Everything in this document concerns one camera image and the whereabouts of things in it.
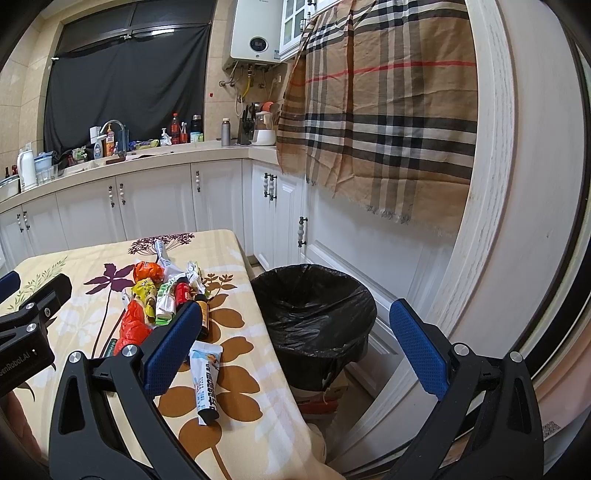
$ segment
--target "orange plastic bag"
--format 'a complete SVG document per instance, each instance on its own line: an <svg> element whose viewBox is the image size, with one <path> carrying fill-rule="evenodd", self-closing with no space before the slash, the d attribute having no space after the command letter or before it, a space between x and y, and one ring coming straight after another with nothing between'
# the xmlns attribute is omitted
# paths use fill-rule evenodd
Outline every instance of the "orange plastic bag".
<svg viewBox="0 0 591 480"><path fill-rule="evenodd" d="M134 267L134 282L145 278L151 278L154 283L161 284L164 281L164 269L153 262L138 262Z"/></svg>
<svg viewBox="0 0 591 480"><path fill-rule="evenodd" d="M121 319L119 340L113 354L117 355L125 345L141 345L151 332L152 329L144 323L144 308L135 300L130 301Z"/></svg>

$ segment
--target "blue gripper pad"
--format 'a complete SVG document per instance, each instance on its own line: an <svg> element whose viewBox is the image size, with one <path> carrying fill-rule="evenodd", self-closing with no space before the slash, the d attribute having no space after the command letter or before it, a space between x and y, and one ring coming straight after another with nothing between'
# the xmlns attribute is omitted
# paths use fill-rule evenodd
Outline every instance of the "blue gripper pad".
<svg viewBox="0 0 591 480"><path fill-rule="evenodd" d="M21 277L14 270L0 278L0 303L21 288Z"/></svg>
<svg viewBox="0 0 591 480"><path fill-rule="evenodd" d="M178 368L187 358L193 342L199 335L201 325L201 307L193 301L188 301L169 325L157 327L146 338L142 344L142 350L144 345L149 349L151 343L157 342L144 364L144 392L148 398L153 399L166 393ZM163 333L164 337L159 339L158 334Z"/></svg>
<svg viewBox="0 0 591 480"><path fill-rule="evenodd" d="M449 388L447 364L419 322L422 323L406 300L396 300L390 307L390 328L396 340L425 391L441 401Z"/></svg>

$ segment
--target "purple flower print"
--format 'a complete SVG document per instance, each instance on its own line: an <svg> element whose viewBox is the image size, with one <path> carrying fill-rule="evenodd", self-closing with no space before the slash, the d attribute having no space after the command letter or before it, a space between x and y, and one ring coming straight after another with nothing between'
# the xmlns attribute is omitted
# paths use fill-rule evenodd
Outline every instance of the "purple flower print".
<svg viewBox="0 0 591 480"><path fill-rule="evenodd" d="M92 355L91 358L94 358L96 345L99 342L100 334L103 331L103 327L105 325L105 320L107 318L107 311L109 310L109 302L111 300L111 292L112 291L123 291L125 287L133 287L134 282L125 278L127 275L131 273L134 269L135 265L127 265L127 267L123 267L120 270L117 270L117 267L114 266L112 263L105 264L105 273L101 277L93 278L88 282L85 282L84 285L96 285L96 287L91 288L89 291L86 292L87 295L94 295L95 293L110 287L109 295L107 296L107 306L105 307L105 315L103 317L103 321L100 324L99 334L96 336L95 345L92 348Z"/></svg>

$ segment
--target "red can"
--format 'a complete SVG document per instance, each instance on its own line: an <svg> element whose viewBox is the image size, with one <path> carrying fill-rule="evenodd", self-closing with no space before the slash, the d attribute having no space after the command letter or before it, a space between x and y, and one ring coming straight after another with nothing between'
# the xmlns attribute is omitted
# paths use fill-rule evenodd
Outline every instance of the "red can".
<svg viewBox="0 0 591 480"><path fill-rule="evenodd" d="M188 300L191 300L191 287L187 281L179 280L177 287L174 290L174 299L177 303L177 311L180 306Z"/></svg>

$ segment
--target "kitchen counter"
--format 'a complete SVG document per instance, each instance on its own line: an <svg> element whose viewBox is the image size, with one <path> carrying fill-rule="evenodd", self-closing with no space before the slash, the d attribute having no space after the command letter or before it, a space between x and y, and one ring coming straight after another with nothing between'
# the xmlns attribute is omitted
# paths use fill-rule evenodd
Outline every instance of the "kitchen counter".
<svg viewBox="0 0 591 480"><path fill-rule="evenodd" d="M109 158L115 157L91 160L66 168L63 175L59 178L33 187L26 192L0 202L0 213L4 213L25 202L69 187L105 179L114 175L149 170L151 168L202 161L233 160L237 158L250 158L251 160L278 165L275 147L251 147L244 145L222 147L219 141L202 142L197 147L193 144L182 144L169 147L147 148L145 150L129 152L124 162L106 165L105 162Z"/></svg>

